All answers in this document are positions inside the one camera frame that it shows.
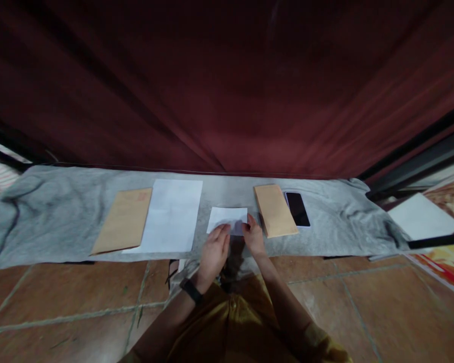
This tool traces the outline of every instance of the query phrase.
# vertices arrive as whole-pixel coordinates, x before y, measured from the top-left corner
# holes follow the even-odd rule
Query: tile grout line
[[[0,305],[0,312],[2,312],[2,310],[5,308],[5,306],[7,306],[7,304],[10,301],[10,299],[12,298],[12,296],[15,294],[15,292],[19,289],[20,285],[22,284],[22,281],[25,280],[25,278],[27,277],[27,275],[30,273],[30,271],[32,270],[32,268],[34,266],[35,265],[30,265],[29,268],[24,272],[22,277],[17,281],[17,283],[15,284],[14,288],[12,289],[12,291],[10,291],[8,296],[4,299],[4,301]]]
[[[335,262],[333,262],[333,264],[335,266],[336,271],[338,271],[338,265]],[[378,362],[379,363],[383,363],[382,357],[378,353],[377,346],[375,345],[375,341],[373,340],[372,336],[368,332],[368,328],[367,328],[367,326],[365,325],[365,322],[362,319],[362,315],[360,314],[360,311],[358,310],[358,307],[355,304],[355,301],[353,300],[353,297],[352,297],[352,294],[350,293],[350,290],[348,290],[348,286],[345,284],[345,281],[343,280],[343,276],[349,276],[349,275],[347,275],[347,274],[338,274],[338,278],[342,282],[342,284],[343,284],[343,286],[345,288],[345,292],[346,292],[346,294],[348,296],[348,299],[350,299],[350,302],[352,303],[353,309],[355,310],[355,313],[357,314],[358,319],[360,320],[360,323],[362,324],[362,328],[365,331],[365,334],[367,335],[368,340],[370,341],[370,344],[372,346],[372,350],[375,353],[375,355],[377,356]]]
[[[425,279],[423,279],[420,276],[420,271],[419,271],[420,267],[414,265],[414,266],[412,266],[412,269],[414,270],[414,272],[417,275],[417,277],[419,278],[419,280],[421,280],[422,283],[425,285],[425,287],[427,287],[427,289],[429,290],[430,294],[434,297],[436,302],[438,302],[442,306],[442,310],[444,311],[444,313],[446,315],[448,315],[450,317],[450,319],[454,322],[454,315],[451,313],[450,309],[446,306],[446,304],[442,301],[442,299],[440,299],[439,296],[437,296],[437,294],[434,292],[434,290],[432,290],[432,287],[429,286],[429,284],[425,281]]]
[[[122,356],[125,356],[126,353],[128,353],[127,352],[128,344],[130,343],[131,333],[133,331],[133,327],[135,326],[136,314],[138,313],[138,309],[140,306],[141,306],[141,308],[143,308],[143,305],[140,304],[140,301],[141,301],[141,295],[143,295],[143,289],[145,288],[146,278],[148,277],[148,273],[150,272],[150,264],[151,264],[151,261],[149,261],[148,265],[146,265],[145,274],[143,275],[143,280],[141,281],[140,292],[138,293],[138,299],[136,300],[136,305],[135,305],[131,325],[128,330],[128,335],[126,336],[126,343],[125,343],[125,348],[123,349]]]
[[[134,308],[135,308],[135,306],[122,307],[122,308],[118,308],[118,309],[105,309],[105,310],[100,310],[100,311],[92,312],[92,313],[84,313],[84,314],[69,315],[69,316],[65,316],[65,317],[57,317],[57,318],[52,318],[52,319],[36,320],[36,321],[32,321],[32,322],[24,322],[24,323],[15,324],[15,325],[3,325],[3,326],[0,326],[0,333],[5,332],[5,331],[10,331],[10,330],[21,330],[21,329],[26,329],[26,328],[33,328],[33,327],[38,327],[38,326],[52,325],[52,324],[59,324],[59,323],[70,323],[70,322],[74,322],[74,321],[78,321],[78,320],[91,319],[91,318],[97,318],[97,317],[121,314],[121,313],[128,313],[128,312],[133,311]]]
[[[360,270],[360,271],[350,271],[350,272],[344,272],[344,273],[338,273],[338,266],[332,262],[335,265],[337,273],[334,275],[326,275],[326,276],[320,276],[320,277],[313,277],[310,279],[306,280],[299,280],[299,281],[291,281],[288,282],[288,285],[296,285],[300,283],[305,283],[305,282],[311,282],[311,281],[324,281],[324,280],[330,280],[330,279],[335,279],[338,277],[346,277],[346,276],[352,276],[352,275],[363,275],[366,273],[371,273],[371,272],[377,272],[377,271],[385,271],[385,270],[392,270],[392,269],[397,269],[397,268],[402,268],[409,266],[408,264],[396,264],[396,265],[390,265],[390,266],[382,266],[382,267],[376,267],[368,270]]]

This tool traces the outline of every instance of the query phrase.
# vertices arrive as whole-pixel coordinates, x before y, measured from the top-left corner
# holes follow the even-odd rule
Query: hand
[[[200,285],[207,285],[208,288],[222,270],[229,253],[230,230],[230,224],[221,224],[208,235],[197,273]]]
[[[247,214],[247,221],[249,224],[242,223],[242,233],[249,251],[255,259],[260,256],[267,256],[261,226],[250,214]]]

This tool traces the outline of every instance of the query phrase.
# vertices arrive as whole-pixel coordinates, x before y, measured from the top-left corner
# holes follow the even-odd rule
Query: gray cloth
[[[203,180],[193,248],[188,253],[90,257],[118,191],[148,188],[156,179]],[[212,207],[247,207],[259,220],[253,187],[278,184],[301,193],[312,224],[266,239],[269,255],[344,256],[407,250],[389,215],[370,202],[360,180],[302,180],[167,172],[34,166],[0,195],[0,268],[41,262],[198,258]]]

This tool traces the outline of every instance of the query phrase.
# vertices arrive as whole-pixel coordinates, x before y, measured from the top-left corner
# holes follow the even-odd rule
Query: mustard yellow shirt
[[[269,295],[262,277],[237,283],[242,293],[225,293],[213,284],[182,325],[168,362],[296,362],[283,341]],[[352,362],[347,352],[315,323],[300,339],[302,361]],[[140,362],[130,351],[121,362]]]

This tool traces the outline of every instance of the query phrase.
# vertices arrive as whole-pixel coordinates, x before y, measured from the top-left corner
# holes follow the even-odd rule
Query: person's left hand
[[[230,230],[230,224],[221,224],[208,235],[197,273],[199,283],[210,286],[221,272],[229,253]]]

